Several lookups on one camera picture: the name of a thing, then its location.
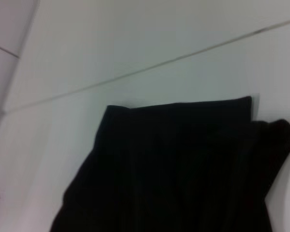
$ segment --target black fabric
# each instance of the black fabric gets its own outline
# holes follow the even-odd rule
[[[108,106],[51,232],[270,232],[264,198],[290,125],[251,98]]]

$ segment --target black garment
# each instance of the black garment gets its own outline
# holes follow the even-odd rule
[[[251,98],[108,106],[51,232],[270,232],[264,198],[290,125]]]

